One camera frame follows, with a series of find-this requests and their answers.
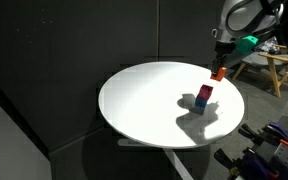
white robot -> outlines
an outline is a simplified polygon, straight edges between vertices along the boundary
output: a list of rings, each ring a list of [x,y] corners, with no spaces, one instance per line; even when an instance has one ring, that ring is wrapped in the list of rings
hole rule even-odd
[[[258,31],[265,31],[279,24],[286,0],[226,0],[218,29],[212,34],[216,37],[217,53],[212,66],[212,79],[221,81],[226,56],[236,48],[234,41]]]

blue block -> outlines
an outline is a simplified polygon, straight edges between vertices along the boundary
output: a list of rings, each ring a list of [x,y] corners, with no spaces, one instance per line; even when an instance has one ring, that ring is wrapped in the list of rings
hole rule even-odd
[[[200,98],[200,97],[196,97],[195,99],[195,106],[201,107],[201,108],[205,108],[207,104],[207,100]]]

gray wall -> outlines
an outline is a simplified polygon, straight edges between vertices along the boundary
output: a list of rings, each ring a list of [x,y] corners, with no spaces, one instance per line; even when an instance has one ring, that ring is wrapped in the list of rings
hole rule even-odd
[[[1,107],[0,180],[51,180],[50,162]]]
[[[158,55],[210,63],[223,3],[0,0],[0,88],[54,151],[103,126],[97,92],[114,72]]]

round white table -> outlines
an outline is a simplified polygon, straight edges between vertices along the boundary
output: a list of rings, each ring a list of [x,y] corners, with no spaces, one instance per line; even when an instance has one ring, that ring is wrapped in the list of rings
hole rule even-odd
[[[112,128],[141,144],[164,149],[204,146],[233,131],[244,114],[236,87],[210,75],[208,69],[178,62],[132,66],[104,84],[99,107]],[[201,115],[191,108],[203,84],[213,91]]]

table leg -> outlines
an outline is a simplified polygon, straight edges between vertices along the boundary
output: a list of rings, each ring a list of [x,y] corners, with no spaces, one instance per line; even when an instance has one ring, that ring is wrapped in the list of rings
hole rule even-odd
[[[145,144],[141,144],[139,142],[133,141],[131,139],[123,138],[118,140],[118,145],[119,146],[132,146],[132,147],[151,147],[147,146]],[[177,172],[180,174],[183,180],[194,180],[191,176],[191,174],[187,171],[185,166],[182,164],[180,159],[176,156],[174,151],[172,149],[164,149],[164,152],[168,159],[171,161]]]
[[[119,139],[117,143],[119,146],[151,147],[127,138]]]
[[[168,159],[171,161],[177,172],[183,180],[193,180],[191,174],[187,171],[180,159],[176,156],[172,149],[163,149]]]

